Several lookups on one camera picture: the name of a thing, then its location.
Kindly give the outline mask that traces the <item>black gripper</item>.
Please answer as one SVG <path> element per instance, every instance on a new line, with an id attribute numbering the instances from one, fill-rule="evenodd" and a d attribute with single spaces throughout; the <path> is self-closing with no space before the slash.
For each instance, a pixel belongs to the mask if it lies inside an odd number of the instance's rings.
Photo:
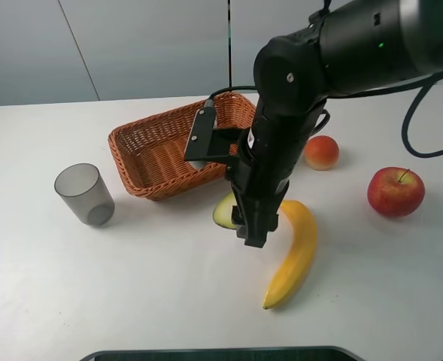
<path id="1" fill-rule="evenodd" d="M 260 99 L 251 127 L 238 142 L 238 162 L 226 170 L 237 205 L 232 206 L 236 236 L 249 247 L 263 248 L 267 234 L 278 226 L 277 210 L 296 162 L 325 114 L 317 102 L 300 115 L 286 116 Z"/>

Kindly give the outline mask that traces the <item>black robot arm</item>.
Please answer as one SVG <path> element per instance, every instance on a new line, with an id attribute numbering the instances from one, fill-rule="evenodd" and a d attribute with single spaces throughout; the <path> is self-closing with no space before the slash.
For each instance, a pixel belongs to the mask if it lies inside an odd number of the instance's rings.
<path id="1" fill-rule="evenodd" d="M 237 235 L 263 247 L 327 99 L 443 71 L 443 1 L 352 1 L 257 54 L 259 100 L 228 173 Z"/>

